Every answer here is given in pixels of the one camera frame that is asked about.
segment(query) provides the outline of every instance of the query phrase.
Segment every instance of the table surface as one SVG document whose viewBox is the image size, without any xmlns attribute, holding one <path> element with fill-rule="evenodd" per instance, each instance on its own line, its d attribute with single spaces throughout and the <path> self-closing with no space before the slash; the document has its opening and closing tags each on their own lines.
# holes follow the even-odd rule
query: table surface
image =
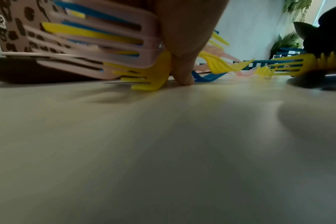
<svg viewBox="0 0 336 224">
<path fill-rule="evenodd" d="M 336 92 L 0 83 L 0 224 L 336 223 Z"/>
</svg>

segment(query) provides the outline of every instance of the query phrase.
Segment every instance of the leopard print pattern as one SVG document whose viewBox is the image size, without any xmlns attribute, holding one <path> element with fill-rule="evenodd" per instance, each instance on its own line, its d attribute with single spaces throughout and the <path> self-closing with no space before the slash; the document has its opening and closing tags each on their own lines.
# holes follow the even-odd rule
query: leopard print pattern
<svg viewBox="0 0 336 224">
<path fill-rule="evenodd" d="M 45 31 L 41 22 L 59 23 L 50 15 L 51 11 L 66 13 L 53 0 L 0 0 L 0 15 L 4 17 L 6 28 L 0 27 L 0 46 L 3 52 L 32 52 L 32 48 L 59 53 L 53 48 L 29 41 L 23 25 Z M 41 35 L 29 32 L 33 38 L 44 40 Z"/>
</svg>

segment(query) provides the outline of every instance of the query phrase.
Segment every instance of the hand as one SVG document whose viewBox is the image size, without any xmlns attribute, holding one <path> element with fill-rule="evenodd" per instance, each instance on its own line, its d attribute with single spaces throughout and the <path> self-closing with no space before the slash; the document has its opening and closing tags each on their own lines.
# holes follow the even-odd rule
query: hand
<svg viewBox="0 0 336 224">
<path fill-rule="evenodd" d="M 167 49 L 172 74 L 181 85 L 194 84 L 191 71 L 209 41 L 229 0 L 111 0 L 155 13 Z"/>
</svg>

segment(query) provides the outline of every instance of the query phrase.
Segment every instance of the leopard print box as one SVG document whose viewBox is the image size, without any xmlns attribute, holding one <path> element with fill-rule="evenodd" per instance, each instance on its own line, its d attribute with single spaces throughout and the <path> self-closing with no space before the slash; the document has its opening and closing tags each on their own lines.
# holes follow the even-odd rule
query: leopard print box
<svg viewBox="0 0 336 224">
<path fill-rule="evenodd" d="M 48 49 L 29 41 L 24 29 L 24 25 L 28 25 L 44 31 L 41 22 L 59 23 L 58 19 L 50 15 L 51 11 L 66 13 L 65 9 L 55 6 L 53 0 L 0 0 L 0 46 L 2 51 L 31 52 L 32 48 L 36 48 L 58 53 L 55 49 Z M 28 35 L 44 39 L 32 32 L 29 32 Z"/>
</svg>

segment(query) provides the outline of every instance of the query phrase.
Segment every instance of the white table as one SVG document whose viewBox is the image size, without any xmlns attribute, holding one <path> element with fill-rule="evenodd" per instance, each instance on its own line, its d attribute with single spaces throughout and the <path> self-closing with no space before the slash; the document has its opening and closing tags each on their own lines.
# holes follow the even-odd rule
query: white table
<svg viewBox="0 0 336 224">
<path fill-rule="evenodd" d="M 0 83 L 0 224 L 336 223 L 336 92 Z"/>
</svg>

